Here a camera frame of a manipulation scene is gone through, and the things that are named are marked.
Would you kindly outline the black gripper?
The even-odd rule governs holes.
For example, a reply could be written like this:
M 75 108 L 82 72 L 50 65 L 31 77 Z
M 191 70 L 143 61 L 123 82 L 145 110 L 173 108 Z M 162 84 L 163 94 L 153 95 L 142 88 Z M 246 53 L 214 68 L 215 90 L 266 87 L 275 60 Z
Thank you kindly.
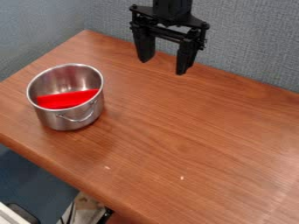
M 210 24 L 193 15 L 193 0 L 153 0 L 151 6 L 134 4 L 131 30 L 139 60 L 155 56 L 155 37 L 181 43 L 177 74 L 186 74 L 199 50 L 205 49 Z

